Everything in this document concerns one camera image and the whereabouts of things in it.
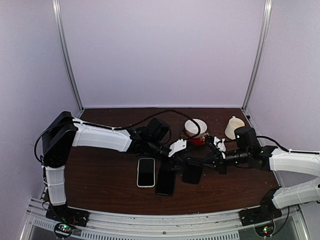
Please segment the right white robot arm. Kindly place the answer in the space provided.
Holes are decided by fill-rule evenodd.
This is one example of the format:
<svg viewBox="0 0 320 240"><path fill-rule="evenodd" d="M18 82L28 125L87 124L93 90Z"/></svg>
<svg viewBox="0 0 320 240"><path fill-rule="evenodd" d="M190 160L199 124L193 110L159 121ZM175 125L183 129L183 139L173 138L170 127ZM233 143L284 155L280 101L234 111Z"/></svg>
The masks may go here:
<svg viewBox="0 0 320 240"><path fill-rule="evenodd" d="M290 187L270 189L260 201L256 210L259 220L268 220L276 210L293 205L317 202L320 199L320 153L318 151L297 151L287 149L278 142L274 145L260 145L259 136L252 127L242 126L234 130L237 149L220 151L212 136L205 139L211 152L203 157L189 157L185 160L191 171L192 184L198 184L204 167L211 167L225 175L229 166L247 164L251 169L265 172L293 172L314 176L313 180Z"/></svg>

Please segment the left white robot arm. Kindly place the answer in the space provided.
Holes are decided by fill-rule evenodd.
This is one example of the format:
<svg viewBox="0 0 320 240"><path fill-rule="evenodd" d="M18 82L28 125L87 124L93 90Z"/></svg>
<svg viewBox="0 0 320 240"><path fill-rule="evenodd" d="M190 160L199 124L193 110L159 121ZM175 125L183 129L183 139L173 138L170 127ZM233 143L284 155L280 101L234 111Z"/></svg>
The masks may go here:
<svg viewBox="0 0 320 240"><path fill-rule="evenodd" d="M66 207L65 166L73 147L93 147L115 150L123 153L149 154L164 161L187 147L186 140L178 139L170 146L161 141L171 131L170 126L153 118L146 126L111 127L74 118L63 111L42 133L42 165L45 184L48 188L52 213L61 222L72 218L72 211Z"/></svg>

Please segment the red floral saucer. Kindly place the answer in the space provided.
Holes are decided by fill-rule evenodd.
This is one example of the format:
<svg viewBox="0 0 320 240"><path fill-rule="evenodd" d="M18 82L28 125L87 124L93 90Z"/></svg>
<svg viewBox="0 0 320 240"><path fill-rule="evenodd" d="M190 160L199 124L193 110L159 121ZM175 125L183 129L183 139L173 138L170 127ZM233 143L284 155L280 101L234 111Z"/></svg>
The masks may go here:
<svg viewBox="0 0 320 240"><path fill-rule="evenodd" d="M210 135L209 132L206 131L204 133L204 135L202 135L202 136L200 136L198 138L190 138L190 139L188 139L189 136L188 136L188 134L187 134L185 129L180 132L180 137L182 139L187 140L187 142L192 143L195 146L203 146L206 143L205 138L208 137L209 135Z"/></svg>

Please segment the white ceramic bowl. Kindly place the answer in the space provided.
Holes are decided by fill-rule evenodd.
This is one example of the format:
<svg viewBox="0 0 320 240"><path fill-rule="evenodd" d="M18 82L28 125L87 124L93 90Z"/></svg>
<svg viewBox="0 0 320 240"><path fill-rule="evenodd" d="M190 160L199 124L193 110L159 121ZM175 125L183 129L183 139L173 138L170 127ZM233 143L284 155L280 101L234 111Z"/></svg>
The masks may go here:
<svg viewBox="0 0 320 240"><path fill-rule="evenodd" d="M203 120L193 118L192 120L187 120L184 123L184 130L188 137L197 139L205 135L208 130L208 126Z"/></svg>

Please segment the cream ceramic mug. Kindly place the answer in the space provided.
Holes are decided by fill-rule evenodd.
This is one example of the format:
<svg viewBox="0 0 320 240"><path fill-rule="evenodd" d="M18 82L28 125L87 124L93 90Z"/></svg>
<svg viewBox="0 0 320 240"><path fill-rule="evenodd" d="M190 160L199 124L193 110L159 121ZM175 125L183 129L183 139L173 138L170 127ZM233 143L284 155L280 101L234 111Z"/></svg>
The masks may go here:
<svg viewBox="0 0 320 240"><path fill-rule="evenodd" d="M228 139L235 140L235 130L244 126L245 122L243 120L235 116L232 116L227 123L224 134Z"/></svg>

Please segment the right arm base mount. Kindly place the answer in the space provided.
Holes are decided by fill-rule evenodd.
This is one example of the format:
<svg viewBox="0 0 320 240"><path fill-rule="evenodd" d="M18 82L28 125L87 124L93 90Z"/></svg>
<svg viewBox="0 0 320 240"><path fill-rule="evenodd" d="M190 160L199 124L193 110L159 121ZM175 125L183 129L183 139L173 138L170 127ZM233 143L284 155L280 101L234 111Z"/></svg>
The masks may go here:
<svg viewBox="0 0 320 240"><path fill-rule="evenodd" d="M271 237L276 232L275 219L282 216L282 211L267 206L244 208L239 211L239 218L243 227L252 226L259 237Z"/></svg>

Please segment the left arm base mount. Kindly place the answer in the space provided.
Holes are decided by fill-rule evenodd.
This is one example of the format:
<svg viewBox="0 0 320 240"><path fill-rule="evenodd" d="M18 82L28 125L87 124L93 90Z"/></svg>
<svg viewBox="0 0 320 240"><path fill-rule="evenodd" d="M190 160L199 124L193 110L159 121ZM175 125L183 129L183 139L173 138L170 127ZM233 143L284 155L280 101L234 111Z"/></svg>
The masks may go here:
<svg viewBox="0 0 320 240"><path fill-rule="evenodd" d="M89 219L89 212L70 208L66 205L49 206L45 217L56 221L53 233L60 239L69 238L77 227L86 227Z"/></svg>

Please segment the right aluminium frame post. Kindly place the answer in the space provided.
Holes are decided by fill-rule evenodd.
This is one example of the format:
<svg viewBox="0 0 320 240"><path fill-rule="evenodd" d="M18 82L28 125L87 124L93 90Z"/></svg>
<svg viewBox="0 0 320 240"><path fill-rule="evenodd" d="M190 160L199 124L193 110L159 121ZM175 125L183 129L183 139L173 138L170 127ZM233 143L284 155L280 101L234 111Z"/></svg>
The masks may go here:
<svg viewBox="0 0 320 240"><path fill-rule="evenodd" d="M254 58L254 63L249 79L249 84L246 90L246 94L244 97L244 101L242 104L242 111L246 112L250 103L251 96L253 94L254 86L259 74L260 66L263 59L263 53L266 46L266 42L268 39L269 29L270 29L270 23L271 23L271 17L272 17L272 7L273 7L273 1L272 0L265 0L264 1L264 9L263 9L263 15L262 15L262 21L261 21L261 27L260 27L260 34L258 39L258 45L257 50Z"/></svg>

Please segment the aluminium frame post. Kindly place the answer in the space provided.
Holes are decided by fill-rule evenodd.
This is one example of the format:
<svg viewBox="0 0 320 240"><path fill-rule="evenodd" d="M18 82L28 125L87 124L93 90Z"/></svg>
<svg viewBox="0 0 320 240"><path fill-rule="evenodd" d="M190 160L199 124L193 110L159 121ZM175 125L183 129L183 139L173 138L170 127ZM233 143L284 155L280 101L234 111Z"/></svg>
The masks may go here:
<svg viewBox="0 0 320 240"><path fill-rule="evenodd" d="M263 9L263 15L262 15L262 21L261 21L261 27L260 27L260 34L258 39L258 45L257 50L254 58L254 63L249 79L249 84L246 90L246 94L244 97L244 101L242 104L242 111L246 112L250 103L251 96L253 94L254 86L259 74L260 66L263 59L263 53L266 46L266 42L268 39L269 29L270 29L270 23L271 23L271 17L272 17L272 7L273 7L273 1L272 0L265 0L264 1L264 9Z"/></svg>
<svg viewBox="0 0 320 240"><path fill-rule="evenodd" d="M65 36L65 31L64 31L64 24L63 24L63 18L62 18L62 12L61 12L61 3L59 0L52 0L52 7L53 7L53 14L57 26L57 31L59 35L59 41L60 41L60 46L62 50L62 56L64 60L64 65L68 77L68 81L71 86L71 91L74 96L76 105L78 110L82 113L85 108L83 106L83 103L81 101L80 93L78 90L78 86L75 80L73 68L72 68L72 63L68 51L68 46L67 46L67 40Z"/></svg>

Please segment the left aluminium frame post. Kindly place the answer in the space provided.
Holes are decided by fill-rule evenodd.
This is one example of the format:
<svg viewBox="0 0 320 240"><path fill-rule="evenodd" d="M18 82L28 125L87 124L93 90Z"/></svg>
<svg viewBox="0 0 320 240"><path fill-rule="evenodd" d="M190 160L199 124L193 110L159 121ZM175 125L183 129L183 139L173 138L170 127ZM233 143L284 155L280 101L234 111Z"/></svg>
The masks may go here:
<svg viewBox="0 0 320 240"><path fill-rule="evenodd" d="M57 31L59 35L59 41L60 41L60 46L62 50L62 56L64 60L64 65L68 77L68 81L71 86L71 91L74 96L76 105L78 110L82 113L85 108L83 106L83 103L81 101L80 93L78 90L78 86L75 80L73 68L72 68L72 63L68 51L68 46L67 46L67 40L65 36L65 31L64 31L64 24L63 24L63 18L62 18L62 12L61 12L61 3L59 0L52 0L52 7L53 7L53 14L57 26Z"/></svg>

